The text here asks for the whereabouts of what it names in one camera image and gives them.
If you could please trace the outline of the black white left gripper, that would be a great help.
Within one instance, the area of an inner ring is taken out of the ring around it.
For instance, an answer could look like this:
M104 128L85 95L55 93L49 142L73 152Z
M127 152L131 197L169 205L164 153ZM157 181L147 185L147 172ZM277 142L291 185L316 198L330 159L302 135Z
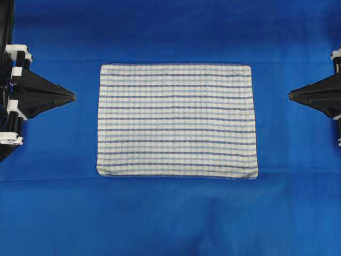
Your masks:
M5 131L1 131L2 145L22 145L23 122L50 109L76 100L76 95L28 70L33 61L28 47L22 44L7 44L5 55L10 64L10 76L4 87L4 107L8 114Z

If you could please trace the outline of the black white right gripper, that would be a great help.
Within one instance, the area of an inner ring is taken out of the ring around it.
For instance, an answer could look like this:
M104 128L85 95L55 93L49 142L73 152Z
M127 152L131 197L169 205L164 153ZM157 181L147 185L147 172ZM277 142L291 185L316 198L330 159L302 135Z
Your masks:
M289 92L288 97L296 103L318 110L335 120L338 127L337 143L340 146L340 45L331 53L330 58L333 62L334 75L294 89Z

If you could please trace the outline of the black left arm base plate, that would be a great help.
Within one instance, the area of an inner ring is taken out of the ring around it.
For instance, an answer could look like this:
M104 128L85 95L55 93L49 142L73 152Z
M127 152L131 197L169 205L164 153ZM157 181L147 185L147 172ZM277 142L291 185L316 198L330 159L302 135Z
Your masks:
M5 51L11 44L14 1L1 1L1 132L8 128L7 101L10 91L12 59Z

